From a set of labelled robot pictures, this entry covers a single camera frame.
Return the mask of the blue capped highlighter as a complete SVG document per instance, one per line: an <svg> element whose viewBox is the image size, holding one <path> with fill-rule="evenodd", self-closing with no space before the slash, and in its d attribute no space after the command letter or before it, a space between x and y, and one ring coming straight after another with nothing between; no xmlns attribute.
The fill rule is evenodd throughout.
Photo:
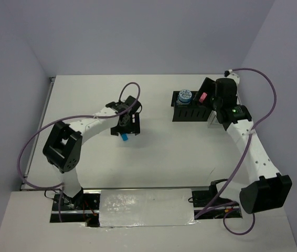
<svg viewBox="0 0 297 252"><path fill-rule="evenodd" d="M123 141L127 141L128 140L128 135L127 134L121 134L121 138Z"/></svg>

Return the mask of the pink glue stick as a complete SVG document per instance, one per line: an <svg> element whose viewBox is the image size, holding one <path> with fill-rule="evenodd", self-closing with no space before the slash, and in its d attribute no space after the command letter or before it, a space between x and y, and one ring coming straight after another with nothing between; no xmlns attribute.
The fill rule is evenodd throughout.
<svg viewBox="0 0 297 252"><path fill-rule="evenodd" d="M207 97L207 93L203 92L199 98L199 103L203 103Z"/></svg>

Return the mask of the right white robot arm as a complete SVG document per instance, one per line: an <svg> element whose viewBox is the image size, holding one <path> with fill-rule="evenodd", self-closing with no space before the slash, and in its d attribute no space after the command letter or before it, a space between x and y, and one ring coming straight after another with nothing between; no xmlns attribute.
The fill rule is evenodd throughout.
<svg viewBox="0 0 297 252"><path fill-rule="evenodd" d="M256 125L247 107L237 103L237 84L230 78L205 78L194 101L216 113L218 122L230 135L241 159L237 166L247 169L249 184L233 182L238 168L228 179L216 180L209 186L208 209L221 205L227 198L238 202L247 214L281 208L292 187L288 175L282 175L266 153Z"/></svg>

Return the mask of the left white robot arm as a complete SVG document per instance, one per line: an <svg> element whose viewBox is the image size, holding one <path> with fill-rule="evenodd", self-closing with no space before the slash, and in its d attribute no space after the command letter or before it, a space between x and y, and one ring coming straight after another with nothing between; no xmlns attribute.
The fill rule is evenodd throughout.
<svg viewBox="0 0 297 252"><path fill-rule="evenodd" d="M43 155L59 170L64 184L64 202L71 209L80 208L84 202L76 170L83 144L108 129L111 135L120 136L123 141L128 140L129 134L138 135L141 109L141 103L128 96L125 101L108 103L92 118L55 123L44 145Z"/></svg>

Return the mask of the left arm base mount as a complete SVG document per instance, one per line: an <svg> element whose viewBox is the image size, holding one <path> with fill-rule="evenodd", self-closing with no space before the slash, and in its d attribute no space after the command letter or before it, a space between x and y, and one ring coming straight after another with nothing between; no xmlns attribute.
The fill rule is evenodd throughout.
<svg viewBox="0 0 297 252"><path fill-rule="evenodd" d="M87 227L100 227L99 208L100 208L100 191L85 191L83 200L78 206L73 206L64 197L61 199L59 207L60 192L44 191L44 197L52 201L50 222L51 223L82 223Z"/></svg>

